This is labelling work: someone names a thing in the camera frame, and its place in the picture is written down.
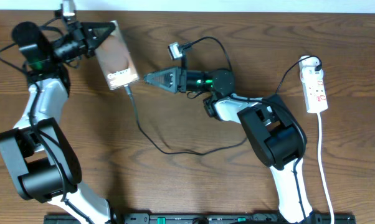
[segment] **power strip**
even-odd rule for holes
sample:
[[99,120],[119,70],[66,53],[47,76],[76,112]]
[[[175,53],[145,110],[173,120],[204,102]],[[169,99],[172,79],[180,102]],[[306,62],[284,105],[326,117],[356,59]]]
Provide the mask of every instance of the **power strip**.
[[323,70],[316,71],[315,67],[321,62],[318,57],[302,56],[300,58],[300,78],[302,87],[304,89],[306,111],[308,113],[316,113],[318,115],[318,126],[319,126],[319,140],[318,140],[318,163],[320,177],[322,179],[323,189],[325,190],[325,196],[330,211],[330,223],[335,224],[335,215],[329,191],[327,189],[325,172],[323,171],[323,164],[321,158],[321,145],[322,145],[322,121],[320,113],[327,110],[327,100],[325,86],[323,83]]
[[306,111],[308,113],[320,113],[327,110],[325,86],[323,83],[323,69],[315,71],[320,61],[316,57],[302,60],[300,66],[300,78],[304,89]]

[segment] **black cable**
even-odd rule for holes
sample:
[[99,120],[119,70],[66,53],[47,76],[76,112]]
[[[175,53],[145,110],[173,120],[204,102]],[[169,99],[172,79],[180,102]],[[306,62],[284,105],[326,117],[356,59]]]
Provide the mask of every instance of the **black cable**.
[[184,45],[182,46],[182,49],[183,49],[183,50],[186,50],[186,49],[192,47],[194,44],[196,44],[196,43],[198,43],[198,42],[200,42],[200,41],[202,41],[202,40],[205,40],[205,39],[215,40],[215,41],[219,44],[219,46],[222,48],[222,51],[224,52],[225,58],[226,58],[227,63],[228,63],[228,65],[229,65],[229,70],[232,72],[232,64],[231,64],[231,62],[230,62],[229,55],[227,54],[226,49],[225,49],[225,47],[223,46],[223,44],[222,44],[217,38],[215,38],[215,37],[209,37],[209,36],[207,36],[207,37],[202,37],[202,38],[200,38],[200,39],[198,39],[198,40],[196,40],[196,41],[194,41],[194,42],[191,42],[191,43],[188,43],[188,44],[184,44]]
[[76,58],[74,58],[73,60],[72,60],[72,62],[73,61],[77,61],[77,64],[75,64],[75,65],[72,65],[71,64],[71,62],[64,62],[68,67],[70,67],[70,68],[74,68],[74,69],[77,69],[77,68],[79,68],[80,67],[80,57],[76,57]]
[[47,26],[47,25],[51,24],[52,22],[56,21],[57,19],[59,19],[59,18],[56,18],[56,17],[55,17],[55,18],[53,18],[53,19],[47,21],[46,23],[44,23],[42,26]]
[[[5,51],[5,50],[7,50],[7,49],[10,49],[11,47],[13,47],[13,46],[15,46],[15,45],[16,45],[16,43],[13,43],[13,44],[10,44],[10,45],[8,45],[8,46],[6,46],[6,47],[0,49],[0,54],[1,54],[1,52]],[[21,68],[15,66],[14,64],[12,64],[12,63],[10,63],[10,62],[8,62],[8,61],[2,59],[1,56],[0,56],[0,61],[3,62],[3,63],[5,63],[6,65],[8,65],[8,66],[10,66],[10,67],[12,67],[12,68],[14,68],[14,69],[16,69],[17,71],[23,73],[23,74],[26,76],[26,78],[28,78],[28,77],[27,77],[27,72],[26,72],[26,71],[24,71],[23,69],[21,69]]]
[[242,142],[240,142],[238,144],[235,144],[233,146],[220,147],[220,148],[213,149],[211,151],[204,152],[204,153],[195,152],[195,151],[165,152],[160,147],[158,147],[157,144],[154,143],[154,141],[142,130],[142,127],[140,126],[140,122],[139,122],[138,109],[136,107],[135,100],[133,99],[131,88],[130,88],[129,85],[127,85],[127,86],[125,86],[125,89],[126,89],[126,92],[127,92],[128,96],[130,97],[130,100],[131,100],[131,103],[132,103],[132,107],[133,107],[133,112],[135,114],[136,124],[138,125],[139,131],[149,140],[149,142],[151,142],[163,154],[166,154],[166,155],[192,154],[192,155],[196,155],[196,156],[205,156],[205,155],[211,154],[213,152],[217,152],[217,151],[221,151],[221,150],[224,150],[224,149],[231,149],[233,147],[241,146],[247,140],[247,138],[244,138],[244,140]]
[[277,87],[277,89],[276,89],[276,94],[279,92],[279,89],[280,89],[280,87],[282,87],[282,84],[283,84],[283,81],[285,80],[285,78],[286,78],[286,75],[287,75],[287,73],[292,69],[292,68],[294,68],[294,66],[295,65],[297,65],[298,63],[300,63],[300,62],[302,62],[303,60],[305,60],[305,59],[308,59],[308,58],[312,58],[312,57],[316,57],[318,60],[319,60],[319,65],[317,65],[316,67],[315,67],[315,71],[319,71],[321,68],[322,68],[322,61],[320,60],[320,58],[318,58],[318,56],[315,56],[315,55],[310,55],[310,56],[307,56],[307,57],[305,57],[305,58],[303,58],[303,59],[300,59],[299,61],[297,61],[297,62],[295,62],[286,72],[285,72],[285,74],[283,75],[283,78],[282,78],[282,80],[280,81],[280,83],[279,83],[279,86]]
[[39,29],[40,30],[46,30],[46,31],[53,31],[53,32],[59,33],[62,37],[64,37],[63,32],[57,27],[40,26]]
[[[293,118],[293,115],[289,112],[289,110],[287,110],[284,106],[280,105],[280,104],[277,104],[277,103],[274,103],[274,102],[270,102],[270,101],[267,101],[265,99],[262,99],[262,100],[258,100],[258,99],[248,99],[248,100],[244,100],[244,99],[240,99],[240,98],[235,98],[233,96],[230,96],[231,99],[233,100],[238,100],[238,101],[243,101],[243,102],[248,102],[248,103],[253,103],[253,102],[256,102],[256,103],[262,103],[264,105],[268,105],[270,107],[275,107],[277,109],[280,109],[282,110],[286,115],[287,117],[291,120],[294,128],[298,131],[298,134],[300,135],[300,138],[302,140],[302,144],[303,144],[303,152],[302,152],[302,155],[304,155],[305,153],[305,149],[306,149],[306,146],[305,146],[305,138],[304,138],[304,135],[301,131],[301,128],[299,127],[298,123],[295,121],[295,119]],[[302,199],[301,199],[301,191],[300,191],[300,186],[298,184],[298,173],[297,173],[297,165],[298,163],[301,161],[302,157],[299,157],[295,162],[294,162],[294,165],[293,165],[293,173],[294,173],[294,179],[295,179],[295,185],[297,187],[297,192],[298,192],[298,203],[300,204],[301,206],[301,210],[302,210],[302,213],[303,213],[303,217],[304,217],[304,220],[306,219],[306,216],[305,216],[305,210],[304,210],[304,206],[303,206],[303,203],[302,203]]]
[[85,219],[85,221],[89,224],[94,224],[93,221],[86,216],[84,213],[82,213],[80,210],[78,210],[68,199],[64,200],[64,204],[71,208],[77,215],[81,216]]
[[23,71],[27,72],[27,64],[28,64],[28,61],[25,60],[24,63],[21,65],[21,68],[23,69]]
[[193,99],[197,98],[198,96],[200,96],[201,94],[206,93],[206,92],[207,92],[207,91],[201,91],[201,92],[199,92],[198,94],[194,95],[194,97],[190,97],[189,95],[190,95],[191,93],[193,93],[193,91],[190,91],[189,93],[186,94],[186,97],[187,97],[188,99],[190,99],[190,100],[193,100]]

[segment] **white cable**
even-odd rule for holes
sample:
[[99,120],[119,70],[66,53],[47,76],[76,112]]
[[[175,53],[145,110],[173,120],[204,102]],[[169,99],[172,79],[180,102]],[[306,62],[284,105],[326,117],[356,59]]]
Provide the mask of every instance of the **white cable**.
[[329,211],[330,211],[330,223],[335,224],[335,214],[333,211],[333,206],[331,206],[331,200],[329,196],[329,191],[327,189],[326,185],[326,179],[325,179],[325,173],[323,172],[323,165],[322,165],[322,157],[321,157],[321,146],[322,146],[322,120],[320,118],[320,113],[317,113],[318,115],[318,123],[319,123],[319,142],[318,142],[318,163],[319,163],[319,170],[320,170],[320,177],[322,178],[322,184],[323,184],[323,189],[325,190],[325,195],[326,195],[326,200],[327,204],[329,206]]

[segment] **wood grain surface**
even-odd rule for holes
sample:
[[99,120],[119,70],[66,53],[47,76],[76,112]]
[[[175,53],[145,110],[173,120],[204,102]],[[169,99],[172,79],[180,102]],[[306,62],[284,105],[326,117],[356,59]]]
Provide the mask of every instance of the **wood grain surface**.
[[[50,18],[49,11],[0,11],[0,48],[11,43],[19,22],[42,24]],[[113,11],[78,12],[78,18],[116,19],[141,76],[178,63],[170,61],[168,44],[217,37],[232,60],[237,93],[251,97],[273,93],[300,56],[319,56],[329,103],[322,113],[323,164],[335,212],[375,223],[375,15]],[[3,56],[22,62],[17,49]],[[189,57],[192,69],[226,65],[211,41],[198,44]],[[126,93],[108,89],[95,58],[69,71],[72,88],[60,126],[84,181],[116,208],[153,213],[278,209],[272,175],[249,143],[205,157],[161,154],[138,131]],[[132,89],[143,129],[164,150],[205,152],[245,137],[240,125],[208,118],[203,97],[189,100],[143,82]],[[294,68],[280,94],[308,137],[303,173],[308,199],[313,208],[328,212],[316,157],[317,119],[306,113],[302,92]],[[14,126],[27,99],[24,77],[0,63],[0,132]],[[42,223],[45,214],[60,212],[21,199],[0,156],[0,223]]]

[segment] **electrical cord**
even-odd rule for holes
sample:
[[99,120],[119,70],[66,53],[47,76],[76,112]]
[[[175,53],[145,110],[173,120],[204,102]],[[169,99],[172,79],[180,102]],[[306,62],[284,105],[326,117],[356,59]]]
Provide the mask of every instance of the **electrical cord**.
[[201,91],[201,92],[199,92],[198,94],[196,94],[196,95],[194,95],[193,97],[190,97],[189,95],[191,94],[191,93],[193,93],[193,91],[190,91],[189,93],[187,93],[186,94],[186,97],[188,98],[188,99],[190,99],[190,100],[193,100],[193,99],[196,99],[198,96],[200,96],[201,94],[203,94],[203,93],[206,93],[207,91]]
[[54,21],[56,21],[56,20],[58,20],[58,19],[59,19],[58,17],[55,17],[55,18],[53,18],[53,19],[50,19],[49,21],[47,21],[46,23],[44,23],[42,26],[47,26],[47,25],[53,23]]
[[322,146],[322,120],[320,113],[318,115],[318,127],[319,127],[319,140],[318,140],[318,163],[319,163],[319,170],[320,170],[320,177],[322,179],[323,189],[325,190],[327,205],[329,206],[330,211],[330,223],[335,223],[335,214],[333,211],[333,206],[331,205],[329,191],[327,189],[326,179],[325,179],[325,172],[323,171],[323,164],[322,164],[322,157],[321,157],[321,146]]
[[16,45],[16,43],[12,43],[12,44],[9,44],[8,46],[6,46],[6,47],[0,49],[0,61],[3,62],[3,63],[5,63],[6,65],[8,65],[8,66],[10,66],[10,67],[12,67],[12,68],[14,68],[14,69],[16,69],[17,71],[23,73],[23,75],[26,76],[26,78],[27,78],[27,72],[25,72],[23,69],[21,69],[21,68],[15,66],[14,64],[12,64],[12,63],[10,63],[10,62],[4,60],[4,59],[1,57],[1,52],[5,51],[5,50],[7,50],[7,49],[10,49],[11,47],[13,47],[13,46],[15,46],[15,45]]
[[284,82],[284,80],[285,80],[285,78],[286,78],[286,75],[287,75],[287,73],[292,69],[292,68],[294,68],[294,66],[295,65],[297,65],[297,64],[299,64],[300,62],[302,62],[302,61],[304,61],[305,59],[308,59],[308,58],[312,58],[312,57],[316,57],[318,60],[319,60],[319,65],[317,65],[316,67],[315,67],[315,71],[319,71],[319,70],[321,70],[321,68],[322,68],[322,61],[320,60],[320,58],[318,58],[318,56],[315,56],[315,55],[310,55],[310,56],[307,56],[307,57],[305,57],[305,58],[303,58],[303,59],[300,59],[299,61],[297,61],[297,62],[295,62],[286,72],[285,72],[285,74],[283,75],[283,78],[282,78],[282,80],[280,81],[280,83],[279,83],[279,86],[277,87],[277,89],[276,89],[276,94],[279,92],[279,89],[282,87],[282,84],[283,84],[283,82]]
[[80,210],[78,210],[69,200],[67,200],[67,199],[64,200],[64,204],[66,206],[68,206],[69,208],[71,208],[71,210],[73,210],[77,215],[84,218],[87,223],[94,224],[93,221],[88,216],[86,216],[84,213],[80,212]]
[[229,55],[227,54],[226,49],[225,49],[225,47],[223,46],[223,44],[222,44],[217,38],[215,38],[215,37],[209,37],[209,36],[207,36],[207,37],[202,37],[202,38],[200,38],[200,39],[198,39],[198,40],[195,40],[195,41],[193,41],[193,42],[191,42],[191,43],[184,44],[184,45],[182,45],[182,51],[183,51],[183,50],[186,50],[186,49],[192,47],[194,44],[196,44],[196,43],[198,43],[198,42],[200,42],[200,41],[202,41],[202,40],[206,40],[206,39],[214,40],[214,41],[216,41],[216,42],[219,44],[219,46],[221,47],[222,51],[224,52],[225,58],[226,58],[227,63],[228,63],[228,65],[229,65],[229,70],[232,72],[232,64],[231,64],[231,62],[230,62]]
[[142,130],[142,127],[140,126],[140,122],[139,122],[139,116],[138,116],[138,109],[136,107],[136,104],[135,104],[135,100],[133,98],[133,95],[132,95],[132,90],[130,88],[129,85],[125,85],[125,90],[126,90],[126,93],[128,94],[128,96],[130,97],[130,100],[131,100],[131,103],[132,103],[132,107],[133,107],[133,112],[135,114],[135,120],[136,120],[136,124],[138,125],[138,129],[139,131],[149,140],[149,142],[152,143],[152,145],[155,146],[155,148],[157,148],[160,152],[162,152],[163,154],[166,154],[166,155],[176,155],[176,154],[192,154],[192,155],[196,155],[196,156],[205,156],[205,155],[208,155],[208,154],[211,154],[213,152],[217,152],[217,151],[221,151],[221,150],[224,150],[224,149],[231,149],[233,147],[237,147],[237,146],[241,146],[243,145],[247,138],[244,138],[244,140],[238,144],[235,144],[233,146],[226,146],[226,147],[220,147],[220,148],[217,148],[217,149],[213,149],[211,151],[208,151],[208,152],[204,152],[204,153],[200,153],[200,152],[195,152],[195,151],[182,151],[182,152],[165,152],[163,151],[160,147],[157,146],[156,143],[154,143],[154,141]]
[[57,27],[40,26],[39,29],[40,30],[46,30],[46,31],[56,32],[56,33],[60,34],[62,37],[64,37],[63,32],[59,28],[57,28]]
[[302,204],[301,190],[300,190],[300,184],[298,183],[298,172],[297,172],[297,165],[301,160],[302,160],[302,157],[298,158],[294,162],[294,164],[293,164],[293,174],[294,174],[294,179],[295,179],[295,185],[297,187],[298,203],[301,206],[303,221],[306,221],[305,209],[304,209],[304,205]]

